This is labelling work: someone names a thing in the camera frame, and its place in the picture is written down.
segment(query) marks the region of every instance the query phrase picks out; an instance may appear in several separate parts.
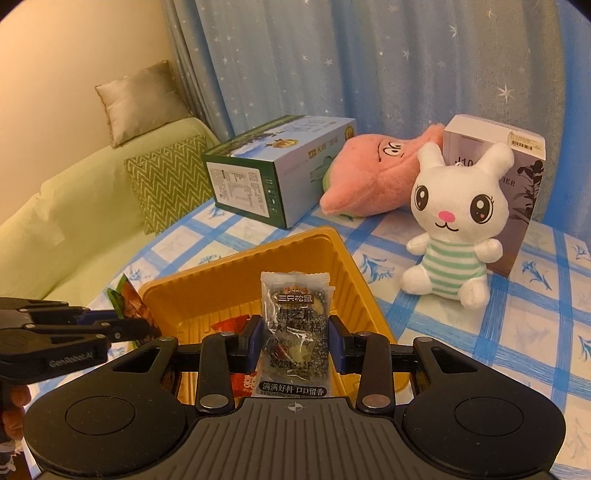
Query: starfish plush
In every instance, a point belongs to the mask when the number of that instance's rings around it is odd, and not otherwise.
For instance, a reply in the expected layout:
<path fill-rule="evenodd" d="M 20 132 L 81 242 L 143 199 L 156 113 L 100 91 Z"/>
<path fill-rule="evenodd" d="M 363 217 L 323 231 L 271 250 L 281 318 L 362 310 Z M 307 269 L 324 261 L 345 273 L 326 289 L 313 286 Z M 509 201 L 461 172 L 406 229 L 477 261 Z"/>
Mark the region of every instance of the starfish plush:
<path fill-rule="evenodd" d="M 366 134 L 346 141 L 324 175 L 325 215 L 365 217 L 408 204 L 419 174 L 417 152 L 427 142 L 443 146 L 441 124 L 412 140 Z"/>

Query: crosshair marking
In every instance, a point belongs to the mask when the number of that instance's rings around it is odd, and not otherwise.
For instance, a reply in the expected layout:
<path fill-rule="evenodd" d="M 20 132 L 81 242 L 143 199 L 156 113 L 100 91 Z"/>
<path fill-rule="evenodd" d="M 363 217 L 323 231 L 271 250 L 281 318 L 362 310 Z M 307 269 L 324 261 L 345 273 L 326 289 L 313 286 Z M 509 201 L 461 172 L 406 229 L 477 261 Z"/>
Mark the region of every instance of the crosshair marking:
<path fill-rule="evenodd" d="M 301 403 L 298 402 L 293 402 L 290 403 L 287 408 L 289 408 L 291 411 L 296 412 L 296 411 L 300 411 L 302 408 L 305 408 L 305 406 L 303 406 Z"/>

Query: screw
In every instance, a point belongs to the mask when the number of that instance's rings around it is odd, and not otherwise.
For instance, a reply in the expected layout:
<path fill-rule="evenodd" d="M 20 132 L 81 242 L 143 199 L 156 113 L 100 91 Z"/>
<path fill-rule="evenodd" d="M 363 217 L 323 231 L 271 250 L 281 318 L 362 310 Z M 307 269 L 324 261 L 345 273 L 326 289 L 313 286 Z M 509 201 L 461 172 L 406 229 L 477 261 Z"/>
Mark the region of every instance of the screw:
<path fill-rule="evenodd" d="M 199 400 L 199 403 L 202 407 L 215 409 L 225 407 L 228 405 L 229 401 L 225 395 L 213 393 L 211 395 L 205 395 Z"/>
<path fill-rule="evenodd" d="M 364 396 L 361 403 L 367 408 L 386 408 L 390 405 L 390 399 L 386 395 L 372 394 Z"/>

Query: red snack package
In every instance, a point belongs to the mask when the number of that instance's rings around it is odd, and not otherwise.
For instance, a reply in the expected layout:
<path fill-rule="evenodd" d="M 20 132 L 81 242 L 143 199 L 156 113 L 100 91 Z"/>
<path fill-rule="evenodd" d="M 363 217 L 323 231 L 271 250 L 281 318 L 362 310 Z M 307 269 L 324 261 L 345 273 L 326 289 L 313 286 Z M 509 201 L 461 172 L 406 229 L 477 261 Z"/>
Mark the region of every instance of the red snack package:
<path fill-rule="evenodd" d="M 248 323 L 250 315 L 242 315 L 234 317 L 223 322 L 214 323 L 212 329 L 216 332 L 234 332 L 240 333 L 244 330 L 244 327 Z M 250 397 L 252 395 L 252 389 L 255 386 L 256 372 L 251 375 L 245 374 L 232 374 L 230 380 L 232 381 L 232 391 L 234 398 L 239 397 Z"/>

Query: bedsheet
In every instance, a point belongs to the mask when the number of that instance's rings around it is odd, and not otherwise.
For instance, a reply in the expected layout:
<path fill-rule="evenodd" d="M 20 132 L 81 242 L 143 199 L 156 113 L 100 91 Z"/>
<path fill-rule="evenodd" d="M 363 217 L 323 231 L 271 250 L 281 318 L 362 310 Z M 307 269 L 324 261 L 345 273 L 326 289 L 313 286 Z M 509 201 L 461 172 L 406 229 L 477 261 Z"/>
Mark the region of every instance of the bedsheet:
<path fill-rule="evenodd" d="M 418 260 L 404 245 L 422 233 L 404 210 L 351 219 L 325 217 L 317 208 L 284 231 L 209 201 L 147 245 L 123 273 L 139 288 L 323 225 L 340 233 L 399 343 L 432 336 L 552 399 L 567 423 L 552 471 L 564 480 L 591 479 L 591 255 L 576 238 L 532 222 L 509 278 L 489 273 L 491 302 L 483 313 L 467 312 L 453 300 L 410 296 L 400 290 L 402 272 Z M 89 307 L 110 304 L 101 294 Z M 128 348 L 114 344 L 111 358 Z M 32 385 L 34 400 L 82 373 Z M 409 390 L 397 395 L 399 403 L 411 398 Z M 38 468 L 26 447 L 25 453 L 36 475 Z"/>

